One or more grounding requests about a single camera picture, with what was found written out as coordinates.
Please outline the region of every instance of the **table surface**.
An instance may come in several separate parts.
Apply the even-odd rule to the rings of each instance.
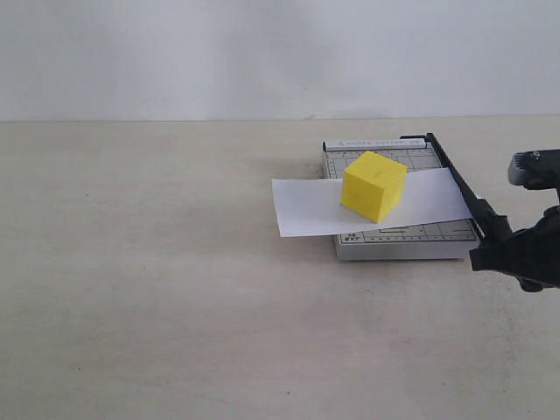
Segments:
[[[507,180],[554,116],[0,124],[0,418],[556,418],[560,292],[278,234],[321,142],[428,131],[514,228],[555,204]]]

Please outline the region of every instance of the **white paper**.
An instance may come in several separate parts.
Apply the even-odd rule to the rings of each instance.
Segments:
[[[272,192],[282,237],[351,234],[472,217],[447,168],[408,173],[400,203],[380,223],[340,204],[342,179],[272,179]]]

